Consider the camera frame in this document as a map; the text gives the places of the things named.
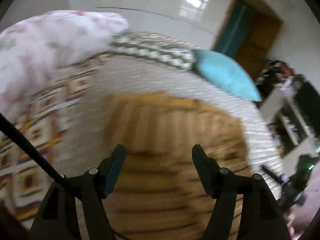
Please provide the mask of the yellow striped knit sweater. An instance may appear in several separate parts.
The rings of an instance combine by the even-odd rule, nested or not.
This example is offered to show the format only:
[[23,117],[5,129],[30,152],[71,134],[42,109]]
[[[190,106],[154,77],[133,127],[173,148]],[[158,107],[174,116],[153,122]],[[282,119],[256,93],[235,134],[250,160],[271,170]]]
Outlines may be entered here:
[[167,93],[108,98],[105,138],[127,153],[108,211],[129,239],[200,239],[215,201],[191,151],[199,144],[221,167],[250,176],[239,118],[199,100]]

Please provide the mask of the white shelf unit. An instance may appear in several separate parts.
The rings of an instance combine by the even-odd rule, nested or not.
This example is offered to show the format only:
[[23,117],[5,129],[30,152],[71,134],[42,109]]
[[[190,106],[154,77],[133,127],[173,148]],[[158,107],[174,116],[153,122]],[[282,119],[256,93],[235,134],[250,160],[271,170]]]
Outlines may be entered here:
[[298,90],[275,88],[259,110],[287,175],[295,173],[300,155],[319,157],[319,92],[311,83]]

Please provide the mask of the geometric patterned bed sheet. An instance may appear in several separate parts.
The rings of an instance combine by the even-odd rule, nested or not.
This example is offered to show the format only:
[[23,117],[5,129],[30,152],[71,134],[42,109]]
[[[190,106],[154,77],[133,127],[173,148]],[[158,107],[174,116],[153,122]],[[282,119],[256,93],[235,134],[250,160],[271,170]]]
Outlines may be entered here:
[[[61,69],[49,87],[29,99],[16,128],[60,171],[77,171],[103,155],[103,120],[91,109],[108,53]],[[15,143],[1,136],[1,200],[30,229],[49,189],[49,176]]]

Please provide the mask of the clutter pile on shelf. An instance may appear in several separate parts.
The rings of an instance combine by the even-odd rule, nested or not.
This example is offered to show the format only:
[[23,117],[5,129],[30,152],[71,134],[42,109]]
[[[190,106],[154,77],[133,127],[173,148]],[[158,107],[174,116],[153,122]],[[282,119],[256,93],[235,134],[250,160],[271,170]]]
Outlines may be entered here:
[[259,92],[267,97],[274,88],[290,87],[298,77],[299,75],[287,62],[271,59],[265,64],[255,84]]

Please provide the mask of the turquoise pillow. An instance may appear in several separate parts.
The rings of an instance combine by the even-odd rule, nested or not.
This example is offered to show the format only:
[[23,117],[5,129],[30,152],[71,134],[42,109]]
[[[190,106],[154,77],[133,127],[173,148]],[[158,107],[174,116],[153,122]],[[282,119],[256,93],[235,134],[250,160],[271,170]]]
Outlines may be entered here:
[[249,74],[232,58],[204,49],[194,49],[195,70],[221,90],[260,102],[260,93]]

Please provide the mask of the beige heart quilted bedspread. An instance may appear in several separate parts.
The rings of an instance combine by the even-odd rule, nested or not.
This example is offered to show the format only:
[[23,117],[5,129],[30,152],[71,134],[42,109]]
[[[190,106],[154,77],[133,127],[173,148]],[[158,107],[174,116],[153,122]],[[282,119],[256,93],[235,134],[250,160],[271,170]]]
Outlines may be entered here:
[[162,108],[135,108],[113,99],[119,94],[157,92],[214,107],[215,114],[203,111],[202,115],[215,131],[233,138],[223,148],[247,154],[246,160],[224,161],[223,167],[244,176],[260,172],[262,164],[277,174],[283,172],[280,155],[253,102],[226,93],[192,72],[128,56],[109,58],[93,76],[87,94],[68,111],[71,127],[57,147],[56,169],[71,177],[81,175],[97,166],[116,144],[129,148],[144,139],[149,146],[152,138],[159,139],[157,153],[181,152],[190,160],[193,145],[204,146],[207,141],[204,122],[195,111],[165,113]]

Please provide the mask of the teal curtain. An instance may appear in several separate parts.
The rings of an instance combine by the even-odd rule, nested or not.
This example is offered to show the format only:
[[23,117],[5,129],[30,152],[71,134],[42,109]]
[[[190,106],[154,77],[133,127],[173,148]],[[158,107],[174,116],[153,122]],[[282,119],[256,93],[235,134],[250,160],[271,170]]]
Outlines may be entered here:
[[237,0],[214,51],[234,58],[249,32],[256,11],[245,1]]

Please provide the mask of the brown wooden door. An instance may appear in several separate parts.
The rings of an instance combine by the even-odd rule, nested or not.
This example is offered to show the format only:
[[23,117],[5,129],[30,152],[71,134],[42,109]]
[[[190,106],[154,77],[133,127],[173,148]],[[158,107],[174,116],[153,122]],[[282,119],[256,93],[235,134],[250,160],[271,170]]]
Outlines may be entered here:
[[252,80],[255,81],[262,72],[282,24],[277,18],[258,13],[249,25],[247,36],[234,59]]

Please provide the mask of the pink floral duvet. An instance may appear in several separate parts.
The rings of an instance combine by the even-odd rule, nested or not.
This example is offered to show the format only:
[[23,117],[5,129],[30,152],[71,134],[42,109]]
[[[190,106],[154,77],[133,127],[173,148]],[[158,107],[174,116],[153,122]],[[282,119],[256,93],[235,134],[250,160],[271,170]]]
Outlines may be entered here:
[[55,10],[1,32],[1,114],[15,122],[57,72],[106,52],[129,24],[114,12]]

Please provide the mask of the olive white patterned pillow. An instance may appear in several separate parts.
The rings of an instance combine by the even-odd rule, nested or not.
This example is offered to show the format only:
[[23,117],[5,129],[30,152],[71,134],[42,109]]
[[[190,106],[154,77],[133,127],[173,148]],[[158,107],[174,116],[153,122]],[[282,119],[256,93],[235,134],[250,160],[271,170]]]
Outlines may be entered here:
[[195,63],[194,47],[171,37],[148,32],[124,31],[114,36],[110,52],[158,62],[189,71]]

